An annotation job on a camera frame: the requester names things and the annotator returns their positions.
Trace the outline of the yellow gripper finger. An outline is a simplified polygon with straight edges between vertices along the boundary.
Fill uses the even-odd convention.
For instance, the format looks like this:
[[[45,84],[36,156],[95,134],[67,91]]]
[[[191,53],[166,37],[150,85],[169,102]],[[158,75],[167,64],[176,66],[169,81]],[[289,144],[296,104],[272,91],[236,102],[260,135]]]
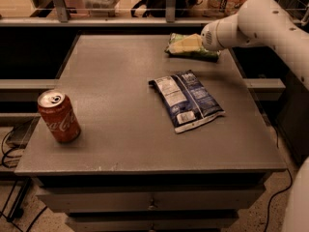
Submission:
[[[181,35],[173,33],[171,35],[167,50],[172,53],[184,53],[197,51],[202,46],[201,36],[198,34]]]

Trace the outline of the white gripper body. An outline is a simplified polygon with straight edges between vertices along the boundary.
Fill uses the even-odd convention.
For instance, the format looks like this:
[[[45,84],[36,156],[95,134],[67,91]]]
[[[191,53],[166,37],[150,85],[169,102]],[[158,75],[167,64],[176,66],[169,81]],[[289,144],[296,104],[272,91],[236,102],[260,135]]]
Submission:
[[[201,31],[201,39],[203,47],[209,51],[218,51],[222,50],[224,46],[220,43],[217,36],[217,27],[219,21],[216,20],[207,24]]]

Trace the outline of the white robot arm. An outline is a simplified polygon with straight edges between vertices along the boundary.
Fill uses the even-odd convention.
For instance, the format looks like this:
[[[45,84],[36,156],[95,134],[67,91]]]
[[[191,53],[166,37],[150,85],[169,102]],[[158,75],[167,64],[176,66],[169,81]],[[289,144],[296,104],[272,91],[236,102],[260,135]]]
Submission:
[[[309,89],[309,34],[296,27],[274,0],[247,0],[237,13],[207,24],[202,32],[171,44],[173,53],[263,44]],[[309,159],[291,189],[282,232],[309,232]]]

